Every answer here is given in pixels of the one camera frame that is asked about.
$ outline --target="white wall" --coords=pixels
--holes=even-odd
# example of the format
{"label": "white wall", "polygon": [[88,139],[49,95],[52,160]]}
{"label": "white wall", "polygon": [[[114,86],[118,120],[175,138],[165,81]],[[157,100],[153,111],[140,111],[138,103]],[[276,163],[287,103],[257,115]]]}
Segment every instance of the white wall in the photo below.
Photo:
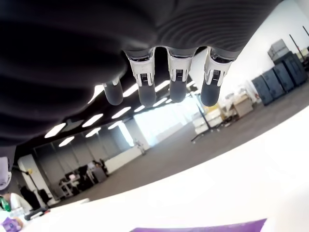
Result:
{"label": "white wall", "polygon": [[309,19],[309,1],[308,0],[295,0],[295,2],[298,4],[299,8],[303,11],[303,13]]}
{"label": "white wall", "polygon": [[108,172],[112,173],[140,155],[141,151],[137,148],[137,146],[134,146],[118,156],[107,160],[105,162],[105,166],[107,167]]}
{"label": "white wall", "polygon": [[[267,54],[270,46],[283,39],[293,53],[298,52],[289,34],[300,49],[309,46],[309,37],[302,28],[309,29],[309,20],[294,0],[280,3],[249,40],[237,60],[231,65],[220,92],[220,98],[232,92],[246,80],[252,80],[271,69],[274,64]],[[202,87],[206,51],[193,58],[191,78]]]}
{"label": "white wall", "polygon": [[[44,179],[43,179],[43,177],[42,177],[42,175],[41,175],[41,173],[38,169],[38,166],[36,165],[36,163],[33,159],[33,156],[32,155],[23,156],[23,157],[19,158],[17,163],[18,163],[19,168],[22,171],[27,171],[28,169],[32,170],[31,177],[32,177],[34,183],[36,184],[36,186],[38,187],[38,189],[44,189],[46,191],[47,195],[52,198],[49,201],[49,205],[57,203],[55,201],[55,199],[53,198],[52,193],[50,192],[49,188],[47,187],[47,185],[46,185],[46,183],[45,183],[45,181],[44,181]],[[33,182],[31,181],[30,177],[28,175],[24,174],[24,173],[23,173],[23,177],[24,177],[24,179],[25,179],[25,181],[28,185],[28,188],[36,194],[41,206],[45,206],[45,204],[42,202],[40,196],[38,195],[38,192],[37,192]]]}

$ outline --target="metal bracket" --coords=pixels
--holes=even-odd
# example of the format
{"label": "metal bracket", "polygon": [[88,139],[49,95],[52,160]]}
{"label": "metal bracket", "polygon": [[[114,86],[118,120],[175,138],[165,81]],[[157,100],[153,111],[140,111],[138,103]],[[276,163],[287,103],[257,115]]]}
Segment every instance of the metal bracket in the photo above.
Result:
{"label": "metal bracket", "polygon": [[215,61],[211,55],[211,47],[207,47],[206,61],[204,66],[204,78],[205,83],[210,85],[211,83],[221,86],[223,78],[227,74],[233,60],[220,58]]}

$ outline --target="white column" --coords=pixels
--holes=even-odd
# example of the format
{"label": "white column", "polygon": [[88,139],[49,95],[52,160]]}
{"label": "white column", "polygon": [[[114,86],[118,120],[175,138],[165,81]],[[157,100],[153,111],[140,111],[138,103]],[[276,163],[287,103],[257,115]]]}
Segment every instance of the white column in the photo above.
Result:
{"label": "white column", "polygon": [[[31,169],[32,170],[32,174],[31,174],[31,177],[34,181],[34,183],[36,184],[36,186],[38,187],[38,189],[45,189],[47,195],[49,197],[51,197],[52,199],[48,202],[49,205],[53,205],[53,204],[56,204],[57,201],[54,199],[52,193],[50,192],[46,182],[44,181],[39,169],[38,169],[38,166],[36,165],[34,159],[33,159],[33,156],[30,154],[30,155],[27,155],[27,156],[23,156],[21,158],[19,158],[18,160],[18,166],[19,168],[22,170],[22,171],[28,171],[28,169]],[[25,173],[23,173],[23,177],[28,185],[28,188],[30,191],[33,191],[35,193],[35,195],[37,196],[39,202],[40,202],[40,205],[41,206],[45,206],[44,202],[42,201],[41,197],[39,196],[38,192],[37,192],[37,189],[35,188],[31,178],[26,175]]]}

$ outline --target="ceiling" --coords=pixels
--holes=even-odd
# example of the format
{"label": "ceiling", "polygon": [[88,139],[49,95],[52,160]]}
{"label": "ceiling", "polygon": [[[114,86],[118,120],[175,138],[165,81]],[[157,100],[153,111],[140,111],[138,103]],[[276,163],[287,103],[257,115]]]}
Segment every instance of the ceiling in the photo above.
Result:
{"label": "ceiling", "polygon": [[[201,47],[197,50],[196,54],[199,53],[205,49],[205,47]],[[129,61],[127,60],[125,54],[123,53],[123,58],[127,61],[127,72],[126,74],[121,78],[121,85],[123,92],[125,92],[127,89],[129,89],[132,85],[134,85],[135,79],[132,74],[132,70],[129,65]],[[161,84],[163,81],[169,80],[169,68],[168,68],[168,62],[167,62],[167,52],[165,48],[158,47],[155,50],[155,76],[154,76],[154,83],[156,86]],[[196,87],[191,86],[190,87],[192,91],[197,90]],[[169,96],[169,86],[165,86],[163,89],[158,91],[156,93],[156,100],[159,101],[160,99],[164,97]],[[56,136],[50,137],[50,138],[44,138],[45,133],[41,136],[38,136],[36,138],[33,138],[32,140],[26,142],[25,144],[22,144],[17,147],[16,153],[18,156],[26,155],[31,152],[31,149],[61,138],[65,138],[83,131],[88,131],[90,129],[106,125],[115,121],[119,120],[126,120],[129,118],[132,118],[134,113],[134,110],[140,107],[140,100],[138,91],[135,91],[133,94],[131,94],[128,97],[125,97],[123,99],[123,102],[120,105],[111,105],[108,103],[106,96],[104,92],[101,92],[89,105],[85,107],[83,111],[76,115],[69,116],[63,120],[63,122],[70,122],[66,125],[65,128],[61,130],[60,133],[58,133]],[[112,116],[115,115],[117,112],[122,110],[125,107],[131,107],[129,111],[127,111],[125,114],[123,114],[121,117],[112,119]],[[139,113],[150,110],[151,108],[144,108]],[[81,125],[86,122],[88,119],[90,119],[92,116],[97,114],[103,114],[103,117],[101,117],[98,121],[96,121],[94,124],[92,124],[89,127],[83,128]]]}

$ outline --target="black fabric covering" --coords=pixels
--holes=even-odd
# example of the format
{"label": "black fabric covering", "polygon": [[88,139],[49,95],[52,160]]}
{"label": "black fabric covering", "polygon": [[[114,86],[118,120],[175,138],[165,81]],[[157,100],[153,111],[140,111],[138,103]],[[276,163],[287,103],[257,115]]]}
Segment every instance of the black fabric covering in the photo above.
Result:
{"label": "black fabric covering", "polygon": [[82,111],[95,84],[123,75],[123,50],[213,46],[237,57],[278,3],[0,1],[0,146],[23,143]]}

